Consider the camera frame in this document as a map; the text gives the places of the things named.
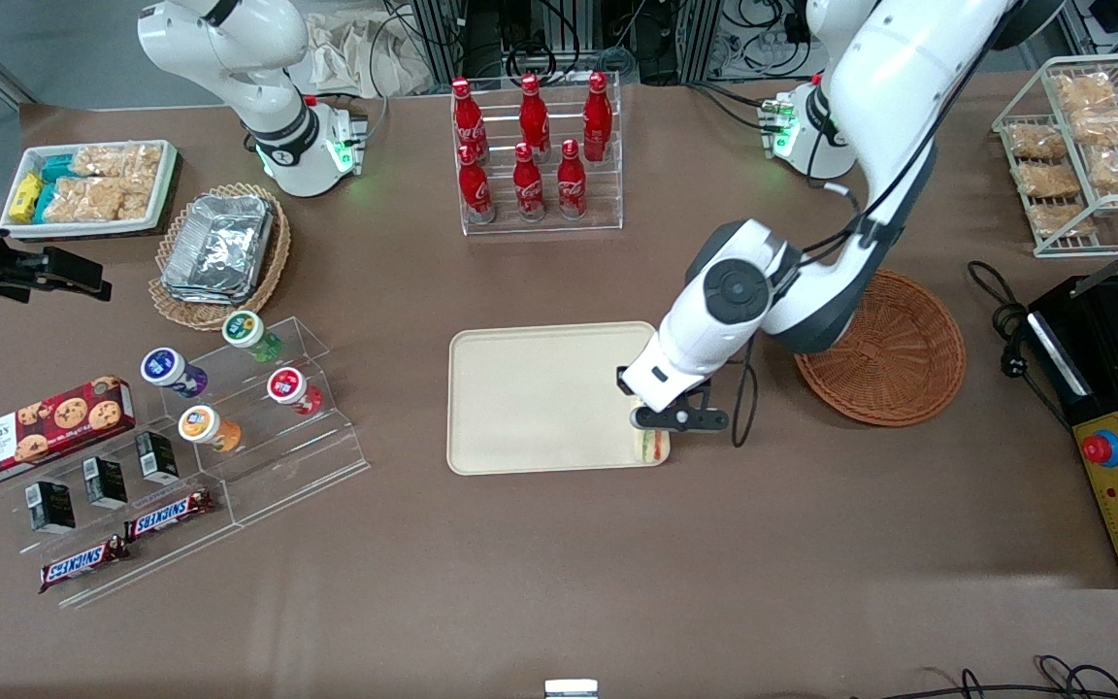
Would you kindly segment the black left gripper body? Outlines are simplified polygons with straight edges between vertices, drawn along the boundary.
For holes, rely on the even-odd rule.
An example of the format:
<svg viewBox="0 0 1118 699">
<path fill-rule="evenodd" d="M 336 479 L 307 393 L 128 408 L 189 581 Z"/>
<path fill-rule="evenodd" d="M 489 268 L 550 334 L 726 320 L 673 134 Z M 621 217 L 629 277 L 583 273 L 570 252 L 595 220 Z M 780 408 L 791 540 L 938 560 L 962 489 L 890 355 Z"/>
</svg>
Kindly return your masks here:
<svg viewBox="0 0 1118 699">
<path fill-rule="evenodd" d="M 700 381 L 700 377 L 676 372 L 660 363 L 647 363 L 643 369 L 620 363 L 616 368 L 615 380 L 620 393 L 631 395 L 641 407 L 657 415 L 695 404 L 701 409 L 708 406 L 709 378 Z"/>
</svg>

